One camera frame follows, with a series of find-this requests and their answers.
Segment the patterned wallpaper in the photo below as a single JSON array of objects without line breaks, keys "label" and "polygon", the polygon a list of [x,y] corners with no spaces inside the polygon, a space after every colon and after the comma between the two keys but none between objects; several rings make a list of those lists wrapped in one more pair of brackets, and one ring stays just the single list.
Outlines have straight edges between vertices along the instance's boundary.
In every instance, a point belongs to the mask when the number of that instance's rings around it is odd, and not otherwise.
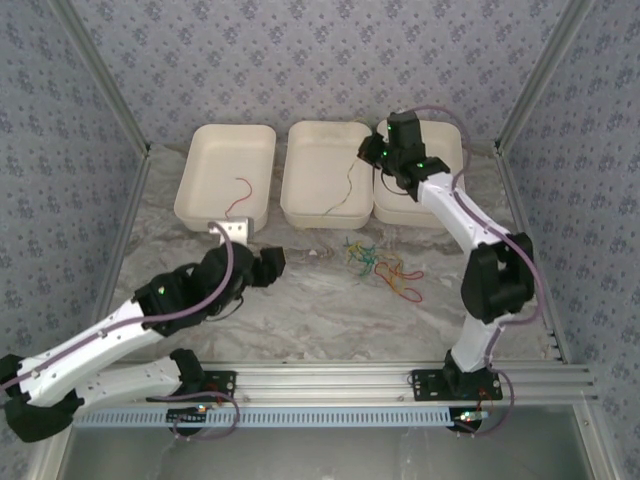
[{"label": "patterned wallpaper", "polygon": [[74,0],[148,141],[207,123],[377,123],[421,103],[494,139],[565,0]]},{"label": "patterned wallpaper", "polygon": [[[137,154],[46,0],[0,2],[0,356],[90,323]],[[0,419],[0,478],[30,448]]]},{"label": "patterned wallpaper", "polygon": [[599,0],[509,153],[572,354],[640,478],[640,4]]}]

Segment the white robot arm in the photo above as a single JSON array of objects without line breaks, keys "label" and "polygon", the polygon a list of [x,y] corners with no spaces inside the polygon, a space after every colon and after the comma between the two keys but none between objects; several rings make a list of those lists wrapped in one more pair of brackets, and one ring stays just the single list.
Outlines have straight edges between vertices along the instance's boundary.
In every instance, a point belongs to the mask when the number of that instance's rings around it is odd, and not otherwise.
[{"label": "white robot arm", "polygon": [[449,167],[428,157],[420,123],[412,111],[387,119],[388,141],[379,133],[365,138],[358,157],[384,174],[399,188],[430,209],[452,234],[467,259],[461,296],[468,311],[462,335],[448,352],[442,387],[448,398],[470,399],[484,385],[497,380],[486,368],[486,352],[505,322],[513,319],[534,294],[533,274],[523,255],[533,258],[533,246],[524,233],[511,235],[487,216],[460,188]]},{"label": "white robot arm", "polygon": [[[240,241],[238,223],[246,225],[246,243],[248,222],[231,223],[234,240]],[[224,245],[210,250],[201,263],[156,276],[107,318],[63,344],[33,357],[0,359],[0,384],[10,397],[4,411],[14,432],[26,442],[38,441],[95,409],[207,390],[204,372],[190,350],[176,350],[146,365],[102,370],[128,353],[218,315],[247,286],[267,287],[282,275],[282,248],[266,248],[254,257],[226,232],[223,239]]]}]

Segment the black mounting plate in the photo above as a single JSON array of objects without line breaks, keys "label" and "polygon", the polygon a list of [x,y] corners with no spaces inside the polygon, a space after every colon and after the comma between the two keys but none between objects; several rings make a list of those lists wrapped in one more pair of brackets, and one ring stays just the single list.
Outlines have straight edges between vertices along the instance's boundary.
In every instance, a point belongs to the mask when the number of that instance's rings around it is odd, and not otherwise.
[{"label": "black mounting plate", "polygon": [[[204,372],[204,382],[203,387],[200,391],[212,391],[212,392],[221,392],[229,395],[233,398],[233,394],[236,390],[236,379],[238,378],[237,372],[231,370],[210,370]],[[185,393],[189,393],[185,391],[184,388],[178,389],[173,395],[183,395]],[[189,400],[189,402],[202,402],[202,403],[224,403],[227,400],[222,398],[216,399],[214,397],[203,395],[202,397],[194,398]],[[173,423],[178,418],[180,418],[180,423],[193,423],[195,425],[199,423],[203,423],[207,419],[207,414],[200,413],[197,407],[186,407],[186,408],[170,408],[167,410],[167,415],[165,416],[165,421],[167,423]],[[181,427],[177,428],[176,431],[185,437],[190,435],[194,435],[198,433],[201,428],[189,428],[189,427]]]},{"label": "black mounting plate", "polygon": [[413,398],[416,402],[486,401],[487,398],[480,394],[484,389],[493,400],[502,400],[502,387],[498,375],[484,369],[465,375],[473,375],[473,382],[469,382],[469,388],[463,394],[455,395],[449,388],[442,370],[413,370],[410,375]]},{"label": "black mounting plate", "polygon": [[[180,387],[176,390],[172,395],[184,395],[186,393],[197,393],[197,392],[220,392],[224,393],[230,397],[233,397],[233,394],[236,391],[236,379],[238,378],[238,373],[232,370],[205,370],[204,379],[202,380],[201,388],[199,388],[196,392],[188,391],[184,386]],[[211,403],[216,401],[216,399],[212,396],[203,395],[202,397],[196,397],[189,402],[208,402]],[[217,403],[226,402],[222,398],[217,400]]]}]

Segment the marble surface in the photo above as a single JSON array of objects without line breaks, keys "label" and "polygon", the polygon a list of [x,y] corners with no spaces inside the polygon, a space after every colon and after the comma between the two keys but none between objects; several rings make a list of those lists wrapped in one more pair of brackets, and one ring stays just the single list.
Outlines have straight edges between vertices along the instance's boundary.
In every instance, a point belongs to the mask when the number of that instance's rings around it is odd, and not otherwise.
[{"label": "marble surface", "polygon": [[[247,289],[245,304],[218,323],[183,330],[136,352],[146,360],[190,348],[212,360],[441,360],[460,335],[464,307],[460,283],[465,262],[453,238],[440,229],[385,225],[375,218],[357,231],[296,230],[279,206],[285,147],[277,149],[267,226],[252,250],[283,246],[287,267],[267,289]],[[151,168],[117,283],[112,307],[154,275],[200,261],[216,246],[187,230],[173,212],[185,152],[154,146]],[[495,162],[475,158],[466,180],[470,196],[497,221],[513,228]],[[407,269],[424,270],[413,282],[424,298],[412,304],[376,276],[359,277],[346,265],[346,237],[400,253]],[[496,357],[551,358],[542,321],[507,329]]]}]

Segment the white container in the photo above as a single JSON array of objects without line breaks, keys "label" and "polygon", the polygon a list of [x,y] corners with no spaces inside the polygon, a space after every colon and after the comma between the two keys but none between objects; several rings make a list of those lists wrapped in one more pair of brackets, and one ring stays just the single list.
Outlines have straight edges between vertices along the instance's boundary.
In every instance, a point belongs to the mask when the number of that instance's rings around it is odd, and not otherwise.
[{"label": "white container", "polygon": [[367,223],[373,168],[356,155],[368,135],[369,127],[358,122],[303,121],[291,127],[280,196],[287,222],[297,228],[348,229]]},{"label": "white container", "polygon": [[266,125],[200,127],[173,205],[176,216],[195,232],[208,231],[208,223],[227,218],[226,212],[229,218],[252,218],[254,231],[260,230],[267,223],[275,148],[276,132]]},{"label": "white container", "polygon": [[[378,124],[378,133],[388,140],[387,121]],[[440,157],[455,174],[462,169],[462,142],[460,131],[450,123],[429,122],[420,120],[422,141],[426,146],[427,156]],[[382,184],[382,172],[375,173],[373,182],[373,214],[378,220],[392,225],[410,225],[427,228],[444,228],[440,220],[426,207],[414,202],[409,196],[394,195],[405,193],[398,188],[394,177],[384,176],[389,190]],[[464,190],[464,178],[460,178],[458,186]]]}]

